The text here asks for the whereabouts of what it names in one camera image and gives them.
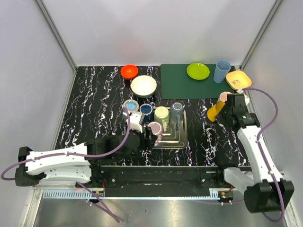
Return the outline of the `light green mug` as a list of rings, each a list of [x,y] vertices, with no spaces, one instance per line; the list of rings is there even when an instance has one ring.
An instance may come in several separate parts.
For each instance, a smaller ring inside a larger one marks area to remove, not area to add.
[[[154,111],[154,119],[163,127],[163,131],[167,130],[169,124],[169,110],[164,106],[159,106]]]

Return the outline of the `translucent purple cup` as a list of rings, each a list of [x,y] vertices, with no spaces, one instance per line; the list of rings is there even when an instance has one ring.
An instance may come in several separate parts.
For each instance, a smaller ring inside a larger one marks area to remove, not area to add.
[[[161,141],[163,136],[162,125],[159,122],[150,122],[147,126],[151,128],[153,135],[157,136],[156,142]]]

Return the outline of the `blue mug yellow inside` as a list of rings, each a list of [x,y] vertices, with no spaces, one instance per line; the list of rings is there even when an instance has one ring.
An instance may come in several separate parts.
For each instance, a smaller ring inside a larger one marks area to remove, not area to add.
[[[129,113],[131,119],[136,119],[137,121],[140,119],[140,115],[137,113],[139,110],[139,104],[137,101],[128,99],[123,103],[123,112],[122,118],[123,120],[127,120],[127,114]]]

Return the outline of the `dark blue mug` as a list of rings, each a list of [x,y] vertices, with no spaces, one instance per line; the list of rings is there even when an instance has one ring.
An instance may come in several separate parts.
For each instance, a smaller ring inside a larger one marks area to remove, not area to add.
[[[154,109],[150,104],[142,104],[139,111],[144,115],[143,123],[148,124],[154,121]]]

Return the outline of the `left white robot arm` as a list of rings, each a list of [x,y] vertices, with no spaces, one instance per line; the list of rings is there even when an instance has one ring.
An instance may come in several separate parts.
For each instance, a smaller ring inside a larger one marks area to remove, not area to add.
[[[20,187],[46,182],[80,182],[98,187],[102,175],[97,166],[108,166],[121,155],[130,156],[143,149],[153,149],[157,136],[150,127],[142,132],[130,130],[128,135],[110,135],[91,139],[74,147],[51,151],[33,151],[21,147],[15,171],[15,184]]]

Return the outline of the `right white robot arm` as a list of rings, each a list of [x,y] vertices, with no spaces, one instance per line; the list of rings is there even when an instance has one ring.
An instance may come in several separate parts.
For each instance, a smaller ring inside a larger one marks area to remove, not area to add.
[[[294,185],[283,179],[276,168],[261,135],[259,120],[248,111],[244,95],[228,94],[216,118],[237,133],[253,173],[249,177],[238,167],[226,167],[215,175],[216,184],[222,188],[229,184],[234,186],[243,195],[246,208],[251,213],[283,213],[294,193]]]

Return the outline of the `small yellow bowl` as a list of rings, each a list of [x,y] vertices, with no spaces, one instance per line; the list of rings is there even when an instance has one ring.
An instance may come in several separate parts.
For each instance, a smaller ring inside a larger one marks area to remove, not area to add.
[[[207,111],[208,119],[211,122],[214,122],[216,120],[218,113],[222,110],[224,106],[225,106],[225,102],[217,102],[215,105],[209,108]]]

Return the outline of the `grey-blue ceramic mug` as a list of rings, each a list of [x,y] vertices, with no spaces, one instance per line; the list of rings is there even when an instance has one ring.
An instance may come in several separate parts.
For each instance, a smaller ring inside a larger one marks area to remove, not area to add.
[[[179,102],[173,103],[170,107],[169,114],[170,121],[179,127],[184,115],[184,106]]]

